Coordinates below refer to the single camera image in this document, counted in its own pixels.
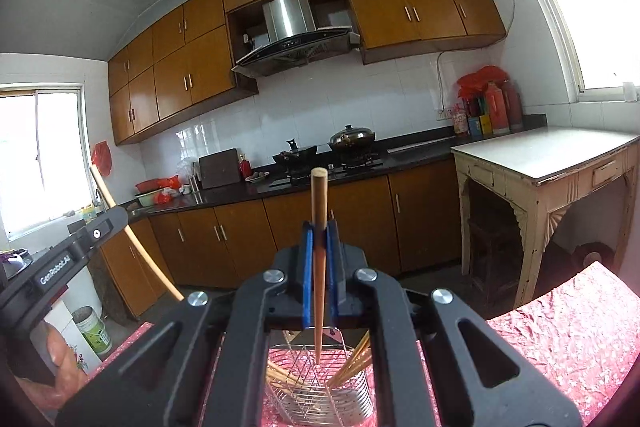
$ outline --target wooden table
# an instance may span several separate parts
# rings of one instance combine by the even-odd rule
[[[462,273],[471,249],[468,180],[509,202],[518,220],[524,257],[514,307],[533,298],[543,251],[574,201],[623,176],[625,206],[616,245],[620,269],[636,199],[636,134],[543,127],[452,148],[462,219]]]

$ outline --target white bucket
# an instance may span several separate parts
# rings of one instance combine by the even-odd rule
[[[71,316],[74,318],[78,329],[82,332],[82,336],[86,338],[86,341],[97,355],[103,355],[113,347],[104,322],[100,320],[100,317],[96,315],[91,306],[78,308]]]

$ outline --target pink tablecloth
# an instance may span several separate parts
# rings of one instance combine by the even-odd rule
[[[640,298],[599,263],[489,324],[574,401],[585,425],[640,353]],[[94,375],[150,326],[140,326]],[[375,419],[367,424],[375,426]],[[267,400],[262,425],[284,425]]]

